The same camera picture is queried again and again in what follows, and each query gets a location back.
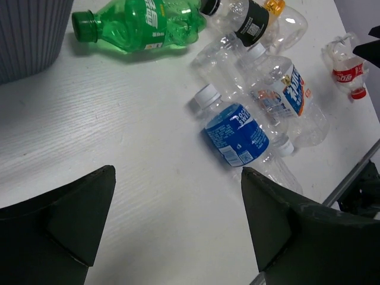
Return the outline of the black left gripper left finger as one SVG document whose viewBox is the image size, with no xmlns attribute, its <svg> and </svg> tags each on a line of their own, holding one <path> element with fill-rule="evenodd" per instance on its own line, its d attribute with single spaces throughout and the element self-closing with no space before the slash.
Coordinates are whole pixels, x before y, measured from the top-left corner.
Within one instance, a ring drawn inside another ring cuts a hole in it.
<svg viewBox="0 0 380 285">
<path fill-rule="evenodd" d="M 105 165 L 1 209 L 1 284 L 84 284 L 116 185 Z"/>
</svg>

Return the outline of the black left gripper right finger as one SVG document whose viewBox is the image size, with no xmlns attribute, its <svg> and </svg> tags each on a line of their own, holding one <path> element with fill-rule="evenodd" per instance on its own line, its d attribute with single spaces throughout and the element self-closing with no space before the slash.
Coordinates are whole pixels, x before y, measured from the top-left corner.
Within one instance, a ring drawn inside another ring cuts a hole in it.
<svg viewBox="0 0 380 285">
<path fill-rule="evenodd" d="M 250 167 L 241 187 L 267 284 L 379 283 L 379 221 L 326 207 Z"/>
</svg>

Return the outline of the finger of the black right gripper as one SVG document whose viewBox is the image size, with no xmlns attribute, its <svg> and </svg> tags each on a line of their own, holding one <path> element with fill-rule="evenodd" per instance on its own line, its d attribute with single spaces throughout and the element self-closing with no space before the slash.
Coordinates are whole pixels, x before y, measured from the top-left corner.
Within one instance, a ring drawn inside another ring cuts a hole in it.
<svg viewBox="0 0 380 285">
<path fill-rule="evenodd" d="M 380 26 L 373 27 L 369 35 L 377 38 L 376 41 L 364 43 L 362 45 L 358 45 L 353 49 L 353 53 L 367 60 L 368 62 L 375 65 L 377 68 L 380 68 L 380 43 L 379 43 L 379 34 L 380 34 Z"/>
</svg>

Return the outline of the crushed bottle red label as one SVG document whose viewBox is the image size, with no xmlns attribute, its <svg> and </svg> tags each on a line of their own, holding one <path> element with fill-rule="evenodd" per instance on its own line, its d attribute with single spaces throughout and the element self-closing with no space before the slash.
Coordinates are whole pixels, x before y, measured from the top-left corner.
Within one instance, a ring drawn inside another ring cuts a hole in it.
<svg viewBox="0 0 380 285">
<path fill-rule="evenodd" d="M 351 101 L 360 100 L 367 95 L 365 80 L 369 67 L 366 60 L 353 53 L 358 45 L 358 37 L 349 32 L 337 36 L 321 50 L 322 59 L 333 82 Z"/>
</svg>

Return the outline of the clear bottle orange cap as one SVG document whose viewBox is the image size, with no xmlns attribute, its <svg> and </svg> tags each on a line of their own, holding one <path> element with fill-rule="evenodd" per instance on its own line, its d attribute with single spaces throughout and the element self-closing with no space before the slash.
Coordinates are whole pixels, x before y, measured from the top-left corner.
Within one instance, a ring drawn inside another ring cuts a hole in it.
<svg viewBox="0 0 380 285">
<path fill-rule="evenodd" d="M 263 7 L 269 12 L 270 22 L 261 43 L 269 53 L 278 55 L 300 41 L 308 29 L 308 22 L 285 1 L 264 1 Z"/>
</svg>

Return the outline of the clear bottle white blue label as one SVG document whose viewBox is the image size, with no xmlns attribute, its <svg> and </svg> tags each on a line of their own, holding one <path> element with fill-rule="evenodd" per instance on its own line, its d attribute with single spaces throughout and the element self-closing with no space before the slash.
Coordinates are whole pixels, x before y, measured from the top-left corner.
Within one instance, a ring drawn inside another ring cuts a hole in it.
<svg viewBox="0 0 380 285">
<path fill-rule="evenodd" d="M 268 113 L 289 120 L 288 135 L 295 147 L 313 147 L 325 140 L 330 124 L 290 58 L 270 55 L 258 43 L 236 65 L 246 81 L 256 78 L 263 84 L 254 96 Z"/>
</svg>

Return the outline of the clear unlabelled bottle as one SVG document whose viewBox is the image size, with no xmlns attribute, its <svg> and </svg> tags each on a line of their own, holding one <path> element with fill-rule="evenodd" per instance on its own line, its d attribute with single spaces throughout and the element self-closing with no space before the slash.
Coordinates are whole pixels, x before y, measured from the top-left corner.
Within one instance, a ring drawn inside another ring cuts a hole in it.
<svg viewBox="0 0 380 285">
<path fill-rule="evenodd" d="M 212 84 L 228 102 L 241 103 L 258 122 L 280 157 L 296 147 L 288 136 L 289 122 L 281 110 L 280 96 L 264 83 L 253 58 L 233 33 L 208 44 L 191 62 L 198 78 Z"/>
</svg>

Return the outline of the green soda bottle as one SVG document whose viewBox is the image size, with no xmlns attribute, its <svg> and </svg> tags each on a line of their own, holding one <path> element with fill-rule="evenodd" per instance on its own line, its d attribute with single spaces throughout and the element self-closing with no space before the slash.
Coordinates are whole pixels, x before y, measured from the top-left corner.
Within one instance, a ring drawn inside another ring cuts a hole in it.
<svg viewBox="0 0 380 285">
<path fill-rule="evenodd" d="M 73 12 L 71 19 L 79 42 L 102 40 L 127 53 L 186 47 L 207 25 L 201 1 L 110 1 L 98 12 Z"/>
</svg>

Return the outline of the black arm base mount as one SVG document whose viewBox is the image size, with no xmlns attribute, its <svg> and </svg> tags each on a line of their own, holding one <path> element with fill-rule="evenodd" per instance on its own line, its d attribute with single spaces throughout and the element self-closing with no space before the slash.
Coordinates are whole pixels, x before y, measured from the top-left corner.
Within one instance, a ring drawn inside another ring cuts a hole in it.
<svg viewBox="0 0 380 285">
<path fill-rule="evenodd" d="M 337 200 L 341 211 L 374 219 L 379 214 L 379 173 L 369 161 Z"/>
</svg>

